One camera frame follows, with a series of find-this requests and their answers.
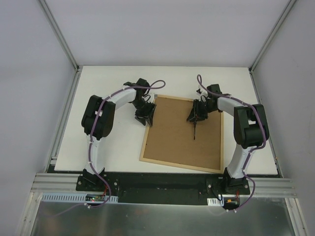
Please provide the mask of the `red handled screwdriver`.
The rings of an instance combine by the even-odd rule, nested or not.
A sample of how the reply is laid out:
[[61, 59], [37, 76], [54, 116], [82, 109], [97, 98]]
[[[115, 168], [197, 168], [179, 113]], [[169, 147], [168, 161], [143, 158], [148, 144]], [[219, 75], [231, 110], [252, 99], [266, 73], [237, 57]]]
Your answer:
[[197, 125], [197, 120], [194, 120], [193, 122], [193, 139], [194, 140], [196, 138], [196, 125]]

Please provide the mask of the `wooden picture frame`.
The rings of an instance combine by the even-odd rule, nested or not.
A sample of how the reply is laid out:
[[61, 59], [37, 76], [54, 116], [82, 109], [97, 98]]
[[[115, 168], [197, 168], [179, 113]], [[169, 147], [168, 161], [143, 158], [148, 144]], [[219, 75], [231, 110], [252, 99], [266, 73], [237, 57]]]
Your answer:
[[218, 111], [197, 122], [187, 121], [193, 101], [158, 95], [153, 126], [146, 127], [140, 161], [221, 174], [224, 172], [224, 118]]

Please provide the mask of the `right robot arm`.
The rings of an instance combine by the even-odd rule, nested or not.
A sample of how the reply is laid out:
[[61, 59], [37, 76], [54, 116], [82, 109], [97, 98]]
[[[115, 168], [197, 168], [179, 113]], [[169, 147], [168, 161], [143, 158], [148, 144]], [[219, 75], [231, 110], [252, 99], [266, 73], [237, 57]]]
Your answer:
[[207, 86], [206, 91], [205, 96], [200, 89], [197, 90], [200, 98], [193, 101], [187, 121], [196, 126], [214, 111], [233, 116], [233, 135], [237, 145], [220, 184], [225, 193], [233, 194], [246, 184], [247, 168], [253, 154], [263, 149], [269, 139], [265, 110], [261, 104], [248, 104], [230, 94], [223, 94], [218, 84]]

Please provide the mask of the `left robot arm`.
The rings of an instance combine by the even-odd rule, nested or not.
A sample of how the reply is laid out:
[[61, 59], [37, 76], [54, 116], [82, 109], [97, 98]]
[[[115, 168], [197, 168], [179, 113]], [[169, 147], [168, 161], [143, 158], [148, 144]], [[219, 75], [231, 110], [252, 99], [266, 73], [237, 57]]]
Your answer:
[[135, 119], [143, 126], [153, 126], [156, 104], [145, 98], [153, 89], [165, 87], [166, 82], [157, 80], [149, 84], [145, 79], [138, 79], [136, 83], [126, 82], [116, 92], [106, 97], [93, 95], [89, 98], [81, 120], [88, 141], [88, 157], [83, 169], [83, 181], [93, 191], [103, 188], [105, 180], [104, 164], [101, 162], [100, 145], [112, 131], [115, 112], [126, 104], [135, 107]]

